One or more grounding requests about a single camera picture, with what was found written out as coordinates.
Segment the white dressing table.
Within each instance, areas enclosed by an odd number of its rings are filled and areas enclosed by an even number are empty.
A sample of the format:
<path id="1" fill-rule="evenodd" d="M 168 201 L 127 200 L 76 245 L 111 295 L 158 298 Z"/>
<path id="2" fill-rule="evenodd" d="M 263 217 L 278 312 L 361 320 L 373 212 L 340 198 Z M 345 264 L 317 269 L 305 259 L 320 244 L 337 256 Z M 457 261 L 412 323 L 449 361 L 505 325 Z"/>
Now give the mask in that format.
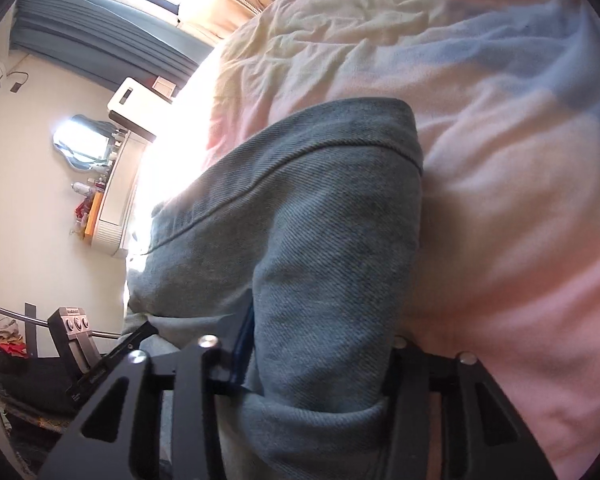
<path id="1" fill-rule="evenodd" d="M 148 142 L 129 132 L 112 165 L 91 248 L 112 258 L 128 252 L 128 226 L 133 211 L 138 167 Z"/>

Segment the metal clothes rack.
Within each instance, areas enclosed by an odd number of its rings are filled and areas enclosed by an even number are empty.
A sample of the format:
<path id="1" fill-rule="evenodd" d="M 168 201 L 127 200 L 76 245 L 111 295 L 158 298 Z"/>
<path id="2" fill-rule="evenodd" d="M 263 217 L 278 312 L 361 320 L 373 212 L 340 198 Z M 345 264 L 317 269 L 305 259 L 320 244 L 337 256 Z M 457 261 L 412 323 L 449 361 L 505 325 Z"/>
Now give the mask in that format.
<path id="1" fill-rule="evenodd" d="M 117 333 L 96 330 L 95 344 L 115 344 Z M 71 379 L 36 307 L 18 313 L 0 307 L 0 415 L 22 468 L 37 474 L 47 455 L 78 414 L 68 399 Z"/>

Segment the orange tray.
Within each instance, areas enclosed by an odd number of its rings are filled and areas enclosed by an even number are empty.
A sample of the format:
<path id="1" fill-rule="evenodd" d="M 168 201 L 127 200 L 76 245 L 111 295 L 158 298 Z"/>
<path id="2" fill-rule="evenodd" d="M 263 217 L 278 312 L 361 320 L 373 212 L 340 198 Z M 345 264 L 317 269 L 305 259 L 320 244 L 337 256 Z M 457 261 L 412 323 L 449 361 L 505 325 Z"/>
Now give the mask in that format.
<path id="1" fill-rule="evenodd" d="M 87 244 L 91 244 L 93 235 L 95 232 L 95 226 L 99 218 L 100 207 L 102 206 L 102 199 L 104 198 L 103 192 L 96 192 L 94 194 L 90 211 L 86 217 L 86 225 L 84 229 L 84 240 Z"/>

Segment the beige hanging garment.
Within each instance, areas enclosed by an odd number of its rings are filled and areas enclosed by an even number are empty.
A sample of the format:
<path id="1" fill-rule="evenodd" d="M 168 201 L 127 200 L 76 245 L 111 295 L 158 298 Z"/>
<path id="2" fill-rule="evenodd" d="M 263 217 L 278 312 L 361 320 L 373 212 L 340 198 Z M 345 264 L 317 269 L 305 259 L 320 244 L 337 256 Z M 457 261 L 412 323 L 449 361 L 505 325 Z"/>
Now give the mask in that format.
<path id="1" fill-rule="evenodd" d="M 274 0 L 249 1 L 262 13 Z M 185 0 L 178 8 L 176 27 L 215 47 L 258 14 L 252 14 L 233 0 Z"/>

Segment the white backed chair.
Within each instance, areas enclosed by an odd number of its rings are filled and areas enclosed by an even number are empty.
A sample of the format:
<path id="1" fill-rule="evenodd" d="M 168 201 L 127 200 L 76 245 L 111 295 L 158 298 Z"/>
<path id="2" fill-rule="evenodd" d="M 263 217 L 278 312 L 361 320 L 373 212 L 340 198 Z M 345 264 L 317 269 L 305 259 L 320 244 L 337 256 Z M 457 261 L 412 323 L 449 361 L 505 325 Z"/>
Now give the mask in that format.
<path id="1" fill-rule="evenodd" d="M 152 143 L 174 124 L 173 104 L 133 78 L 125 78 L 107 104 L 109 118 Z"/>

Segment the blue denim jeans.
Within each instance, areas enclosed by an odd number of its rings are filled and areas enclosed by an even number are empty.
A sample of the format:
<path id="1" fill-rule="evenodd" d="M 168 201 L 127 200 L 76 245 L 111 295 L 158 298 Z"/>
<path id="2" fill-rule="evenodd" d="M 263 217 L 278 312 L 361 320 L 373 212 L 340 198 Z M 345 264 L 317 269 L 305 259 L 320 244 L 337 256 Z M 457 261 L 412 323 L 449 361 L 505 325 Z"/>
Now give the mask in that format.
<path id="1" fill-rule="evenodd" d="M 253 298 L 245 388 L 219 403 L 230 478 L 376 474 L 421 200 L 411 107 L 361 98 L 276 122 L 154 209 L 129 254 L 123 322 L 155 326 L 149 353 Z"/>

